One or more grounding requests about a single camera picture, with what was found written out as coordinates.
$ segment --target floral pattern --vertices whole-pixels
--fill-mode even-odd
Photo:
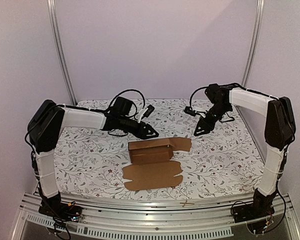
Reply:
[[[107,108],[109,100],[87,100],[79,107]],[[135,100],[142,107],[141,100]],[[160,138],[192,139],[190,152],[174,152],[172,160],[181,162],[183,182],[176,187],[130,191],[124,186],[122,168],[130,165],[128,142],[132,134],[111,136],[90,128],[65,128],[55,149],[55,177],[61,192],[83,197],[134,200],[184,200],[220,197],[253,192],[263,174],[263,163],[252,138],[234,108],[235,121],[217,122],[210,134],[193,136],[199,116],[184,113],[187,99],[150,99],[155,107],[149,123]],[[211,107],[207,100],[194,106]],[[113,134],[122,134],[118,130]]]

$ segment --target flattened cardboard piece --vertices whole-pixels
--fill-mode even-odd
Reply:
[[[181,164],[170,161],[173,151],[187,151],[191,139],[184,137],[160,138],[129,142],[132,165],[123,168],[123,178],[132,180],[124,183],[131,191],[175,187],[183,176]]]
[[[145,165],[129,165],[123,168],[123,178],[129,179],[124,183],[130,191],[160,189],[178,186],[184,177],[181,163],[178,161],[160,162]]]

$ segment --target vertical metal post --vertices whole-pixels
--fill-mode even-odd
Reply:
[[[254,22],[250,51],[249,51],[249,55],[248,55],[248,60],[245,65],[243,79],[241,82],[241,85],[243,87],[247,87],[252,64],[254,61],[257,44],[258,44],[259,33],[260,33],[260,29],[261,29],[262,17],[264,14],[264,6],[265,6],[265,0],[258,0],[257,7],[256,7],[255,22]]]
[[[77,104],[77,100],[76,100],[75,92],[74,92],[74,89],[72,87],[72,83],[70,80],[64,50],[63,50],[62,44],[61,44],[55,0],[47,0],[47,4],[48,4],[48,10],[49,10],[49,16],[50,16],[50,22],[51,22],[51,27],[52,27],[54,43],[55,43],[57,55],[59,58],[66,90],[69,94],[69,98],[70,98],[72,105],[75,106]]]

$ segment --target cardboard box flap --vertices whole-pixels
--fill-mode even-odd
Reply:
[[[147,141],[129,142],[129,151],[137,149],[155,148],[161,146],[171,146],[173,151],[190,151],[191,139],[185,137],[159,138]]]
[[[125,182],[124,186],[130,191],[175,187],[183,180],[183,176],[178,175],[180,173],[181,164],[177,161],[132,164],[123,168],[123,178],[132,180]]]

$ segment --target cardboard box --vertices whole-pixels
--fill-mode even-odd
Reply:
[[[160,189],[179,185],[183,176],[181,164],[171,161],[173,151],[187,151],[191,139],[184,137],[160,138],[129,142],[131,165],[123,168],[124,183],[131,191]]]

